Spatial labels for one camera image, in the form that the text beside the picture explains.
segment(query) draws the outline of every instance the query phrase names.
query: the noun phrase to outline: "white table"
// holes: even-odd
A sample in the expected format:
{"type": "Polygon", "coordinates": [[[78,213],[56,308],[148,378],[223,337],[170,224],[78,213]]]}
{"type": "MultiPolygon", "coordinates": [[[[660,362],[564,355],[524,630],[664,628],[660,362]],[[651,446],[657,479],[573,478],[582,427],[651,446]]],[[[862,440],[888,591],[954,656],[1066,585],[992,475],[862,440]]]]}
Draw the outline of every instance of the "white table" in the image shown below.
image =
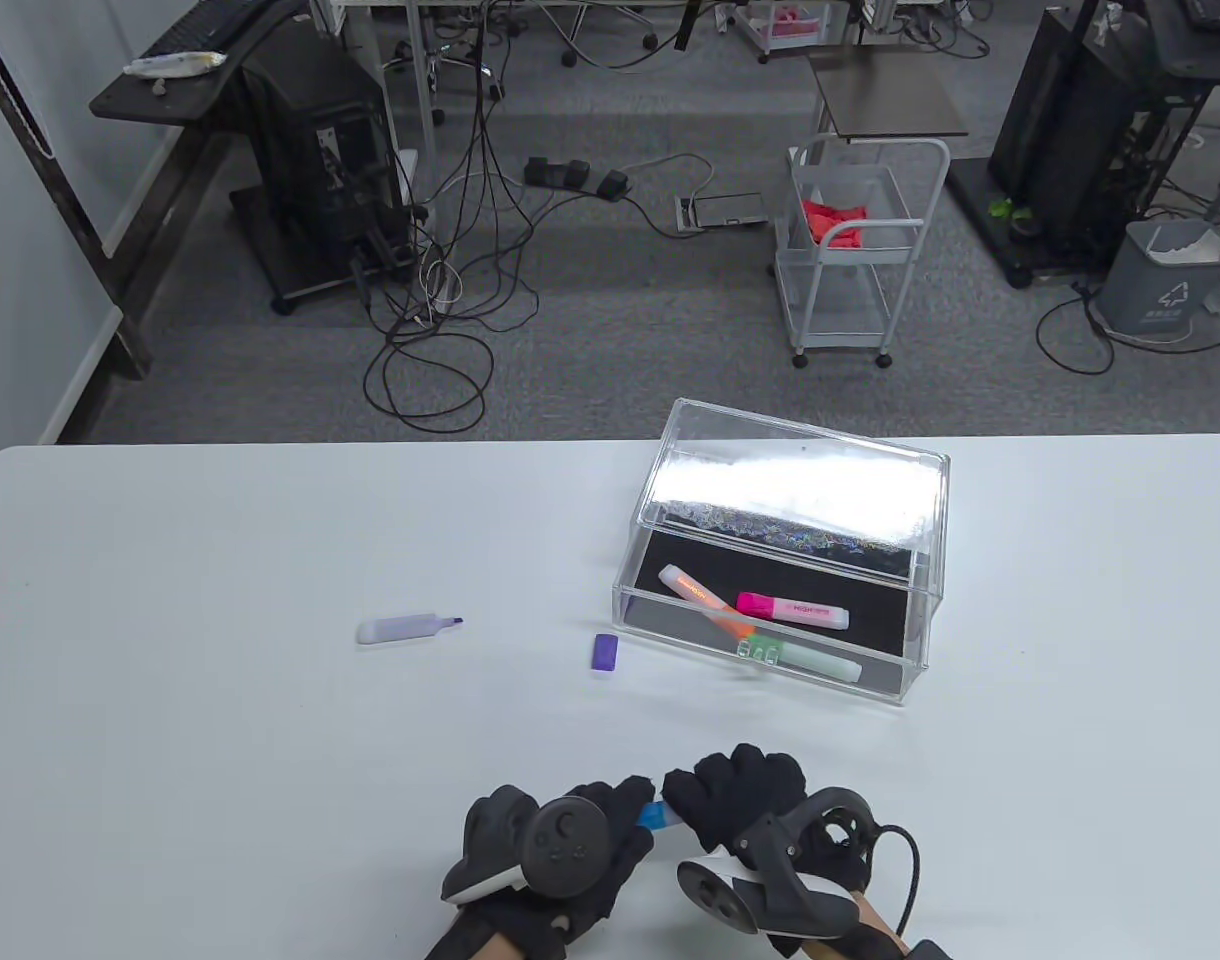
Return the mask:
{"type": "MultiPolygon", "coordinates": [[[[903,709],[643,642],[592,675],[651,443],[0,454],[0,960],[418,960],[477,795],[742,739],[915,833],[910,934],[956,960],[1220,960],[1220,435],[925,444],[903,709]],[[423,611],[467,623],[353,644],[423,611]]],[[[683,899],[694,849],[573,955],[772,956],[683,899]]]]}

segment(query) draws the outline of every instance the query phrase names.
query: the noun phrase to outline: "orange highlighter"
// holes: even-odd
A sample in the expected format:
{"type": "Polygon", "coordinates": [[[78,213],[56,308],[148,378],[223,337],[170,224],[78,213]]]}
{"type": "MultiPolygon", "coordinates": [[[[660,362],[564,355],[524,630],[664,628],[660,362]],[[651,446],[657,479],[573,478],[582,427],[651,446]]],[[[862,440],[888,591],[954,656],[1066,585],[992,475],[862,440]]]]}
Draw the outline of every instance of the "orange highlighter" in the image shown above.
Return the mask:
{"type": "MultiPolygon", "coordinates": [[[[734,616],[739,616],[737,609],[733,609],[732,605],[714,594],[681,567],[675,566],[675,564],[669,564],[669,566],[659,571],[659,579],[664,581],[664,584],[683,600],[697,603],[700,607],[710,609],[715,614],[733,614],[734,616]]],[[[712,616],[709,616],[709,620],[725,632],[728,632],[730,636],[733,636],[739,643],[747,640],[748,637],[756,632],[756,627],[752,626],[752,623],[739,623],[737,620],[712,616]]]]}

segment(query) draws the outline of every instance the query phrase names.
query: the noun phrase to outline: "blue highlighter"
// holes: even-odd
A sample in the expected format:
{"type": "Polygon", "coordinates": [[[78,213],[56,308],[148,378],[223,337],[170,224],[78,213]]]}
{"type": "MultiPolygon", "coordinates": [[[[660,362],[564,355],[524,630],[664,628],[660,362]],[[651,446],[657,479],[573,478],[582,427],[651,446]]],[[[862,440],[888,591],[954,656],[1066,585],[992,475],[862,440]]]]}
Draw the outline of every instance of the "blue highlighter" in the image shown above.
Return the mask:
{"type": "Polygon", "coordinates": [[[640,817],[637,819],[637,826],[645,827],[651,833],[666,829],[667,827],[675,827],[680,822],[682,822],[682,819],[662,800],[647,804],[647,809],[642,810],[640,817]]]}

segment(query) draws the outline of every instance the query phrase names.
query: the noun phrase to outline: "vr controller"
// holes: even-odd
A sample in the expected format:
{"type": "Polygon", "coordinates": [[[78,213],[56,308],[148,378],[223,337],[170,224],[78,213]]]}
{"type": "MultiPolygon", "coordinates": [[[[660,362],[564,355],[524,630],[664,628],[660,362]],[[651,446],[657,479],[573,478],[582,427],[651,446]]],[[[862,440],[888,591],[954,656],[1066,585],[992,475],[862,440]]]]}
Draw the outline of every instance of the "vr controller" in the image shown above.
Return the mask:
{"type": "Polygon", "coordinates": [[[577,897],[610,865],[610,826],[583,797],[542,806],[501,786],[468,810],[464,858],[440,883],[440,899],[462,906],[504,887],[531,887],[543,897],[577,897]]]}
{"type": "Polygon", "coordinates": [[[798,873],[802,837],[815,820],[843,829],[869,854],[878,825],[863,797],[828,787],[808,797],[783,817],[765,815],[734,838],[739,856],[714,854],[683,860],[677,867],[682,892],[698,909],[742,933],[770,933],[802,940],[834,940],[860,922],[849,890],[809,873],[798,873]]]}

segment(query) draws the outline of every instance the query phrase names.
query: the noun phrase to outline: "cart wheel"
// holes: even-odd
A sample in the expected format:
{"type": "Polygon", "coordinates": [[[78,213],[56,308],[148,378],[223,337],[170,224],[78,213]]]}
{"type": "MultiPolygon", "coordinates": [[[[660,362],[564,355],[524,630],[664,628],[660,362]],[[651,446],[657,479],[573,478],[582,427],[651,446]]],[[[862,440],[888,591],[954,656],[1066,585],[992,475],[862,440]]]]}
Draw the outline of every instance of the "cart wheel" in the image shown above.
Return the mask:
{"type": "Polygon", "coordinates": [[[1006,283],[1017,292],[1026,292],[1032,285],[1032,271],[1021,263],[1004,263],[1002,273],[1006,274],[1006,283]]]}

